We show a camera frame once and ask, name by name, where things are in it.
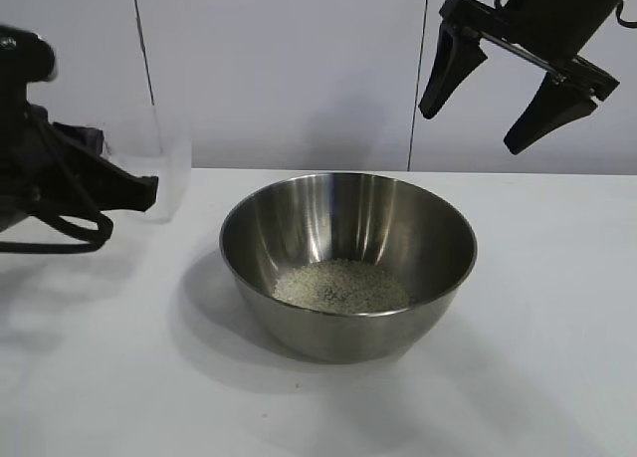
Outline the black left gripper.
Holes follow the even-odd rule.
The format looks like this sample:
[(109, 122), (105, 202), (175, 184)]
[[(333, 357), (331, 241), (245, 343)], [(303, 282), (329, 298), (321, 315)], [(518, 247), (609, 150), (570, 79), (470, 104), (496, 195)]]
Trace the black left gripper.
[[(48, 111), (32, 105), (37, 118), (69, 139), (85, 145), (85, 127), (49, 122)], [(62, 203), (71, 198), (71, 186), (39, 138), (35, 123), (21, 105), (1, 103), (1, 197), (17, 195), (29, 201)], [(91, 152), (74, 156), (74, 174), (102, 211), (148, 211), (157, 199), (158, 177), (135, 176)], [(29, 217), (1, 205), (1, 231)]]

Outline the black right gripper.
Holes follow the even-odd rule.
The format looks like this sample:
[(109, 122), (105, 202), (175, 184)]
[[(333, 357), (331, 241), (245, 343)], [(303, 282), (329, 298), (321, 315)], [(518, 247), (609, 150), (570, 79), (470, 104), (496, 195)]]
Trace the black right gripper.
[(545, 135), (596, 110), (618, 86), (603, 69), (579, 56), (623, 0), (445, 0), (437, 50), (419, 103), (433, 118), (461, 83), (487, 60), (480, 41), (492, 41), (536, 63), (545, 74), (504, 138), (520, 154)]

